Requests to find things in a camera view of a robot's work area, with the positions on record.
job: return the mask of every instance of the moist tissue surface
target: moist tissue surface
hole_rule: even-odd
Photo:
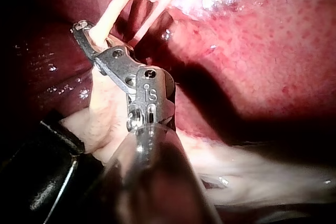
[[[56,109],[103,163],[127,134],[124,94],[91,70],[69,28],[98,22],[110,1],[11,1],[7,29],[8,125],[28,129]],[[214,203],[335,201],[336,0],[123,1],[112,33],[173,75],[177,133]]]

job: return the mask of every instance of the metal grasper jaw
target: metal grasper jaw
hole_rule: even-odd
[[[113,35],[107,38],[108,49],[93,44],[86,20],[71,29],[80,48],[103,75],[127,95],[127,129],[132,131],[147,123],[164,124],[175,130],[175,83],[172,76],[156,66],[146,66],[134,58],[133,48]]]

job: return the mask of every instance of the screw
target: screw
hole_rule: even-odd
[[[145,72],[146,79],[153,79],[156,76],[156,72],[154,69],[149,69]]]
[[[82,20],[82,21],[77,23],[75,28],[76,28],[77,31],[79,31],[80,29],[83,29],[87,26],[88,26],[88,23],[85,20]]]
[[[124,51],[122,49],[116,49],[113,51],[112,53],[112,56],[115,58],[115,59],[118,59],[120,58],[121,56],[123,56],[124,54]]]

